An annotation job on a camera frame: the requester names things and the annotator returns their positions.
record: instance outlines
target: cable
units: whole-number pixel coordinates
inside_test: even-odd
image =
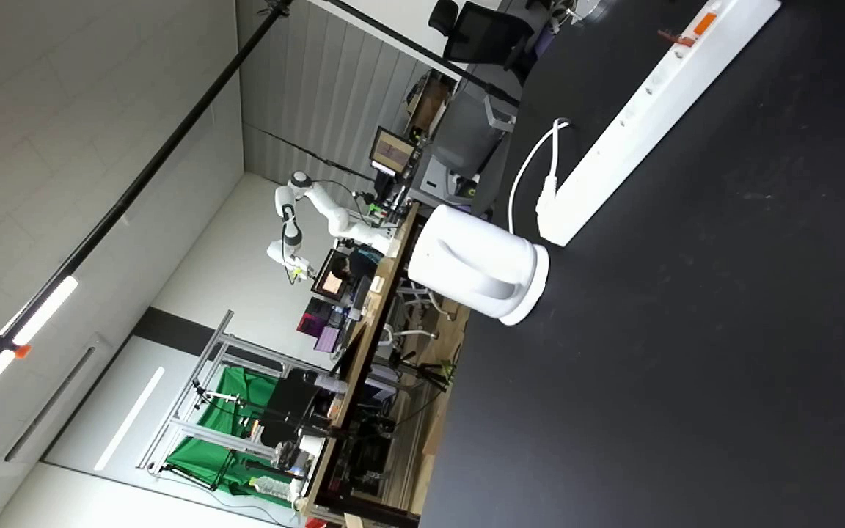
[[[558,163],[561,163],[561,141],[558,141],[558,131],[565,129],[565,126],[568,126],[568,120],[555,116],[552,126],[546,129],[546,134],[533,144],[533,150],[527,153],[527,159],[520,163],[520,169],[516,169],[516,175],[513,175],[513,183],[511,183],[511,194],[508,194],[508,232],[511,232],[511,235],[513,235],[513,195],[516,195],[516,188],[520,188],[521,173],[526,173],[527,163],[533,160],[536,150],[541,150],[549,137],[555,137],[555,141],[552,141],[552,163],[549,163],[549,173],[546,173],[546,179],[552,175],[552,181],[542,181],[542,191],[546,191],[549,183],[555,183],[555,169],[558,169]]]
[[[328,163],[328,166],[335,166],[335,169],[341,169],[341,173],[348,173],[348,175],[359,175],[359,179],[372,181],[372,175],[359,173],[359,169],[353,169],[353,166],[347,166],[347,163],[338,163],[335,159],[323,159],[319,153],[313,153],[313,150],[307,150],[307,145],[301,145],[301,144],[293,144],[293,141],[287,141],[287,137],[281,137],[281,134],[275,134],[275,131],[271,131],[271,129],[260,129],[260,126],[254,126],[254,122],[246,122],[246,126],[254,129],[254,131],[260,131],[260,134],[268,134],[268,137],[272,137],[272,141],[278,141],[278,144],[285,144],[285,145],[293,145],[293,150],[304,153],[307,159],[313,159],[313,160],[319,160],[319,163]]]

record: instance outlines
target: desk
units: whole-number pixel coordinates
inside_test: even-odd
[[[684,21],[565,28],[508,169],[555,115],[580,159]],[[774,13],[552,267],[532,320],[470,326],[422,524],[845,524],[845,5]]]
[[[416,211],[419,211],[416,204],[407,207],[407,214],[406,214],[406,220],[403,220],[403,226],[400,226],[400,232],[395,232],[395,249],[394,249],[394,254],[387,254],[387,257],[378,264],[375,277],[372,277],[372,283],[369,283],[369,293],[367,293],[367,298],[365,298],[365,311],[362,311],[362,313],[365,313],[365,320],[362,320],[365,332],[362,332],[362,336],[359,336],[362,343],[359,343],[359,348],[356,348],[356,358],[353,358],[348,371],[344,376],[344,381],[347,381],[348,389],[347,389],[344,395],[338,395],[338,399],[331,402],[331,406],[328,406],[331,427],[341,427],[341,424],[344,424],[344,420],[347,420],[347,414],[348,414],[348,403],[353,403],[353,395],[356,395],[356,389],[362,387],[362,376],[365,376],[365,370],[367,370],[367,359],[372,358],[372,348],[375,348],[375,340],[378,340],[385,313],[387,313],[387,298],[391,298],[391,293],[394,293],[395,271],[400,271],[400,267],[403,267],[403,260],[406,260],[406,254],[407,254],[407,249],[410,249],[410,235],[413,235]],[[344,519],[341,519],[338,513],[331,513],[331,511],[325,511],[323,503],[316,503],[316,491],[319,491],[319,487],[323,487],[323,477],[325,477],[325,471],[328,471],[328,464],[331,464],[335,449],[338,449],[338,440],[328,436],[328,442],[325,442],[325,449],[323,449],[323,455],[319,455],[319,459],[316,459],[316,471],[313,471],[313,481],[310,481],[310,487],[307,487],[307,494],[304,494],[304,500],[300,500],[300,511],[301,511],[304,515],[323,515],[323,519],[331,519],[331,521],[341,521],[341,524],[344,524]]]

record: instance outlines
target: chair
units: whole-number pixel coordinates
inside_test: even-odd
[[[526,82],[533,60],[536,60],[532,38],[533,38],[532,24],[526,24],[508,10],[491,10],[477,3],[464,3],[454,27],[448,28],[444,59],[476,60],[476,63],[501,63],[520,82]]]

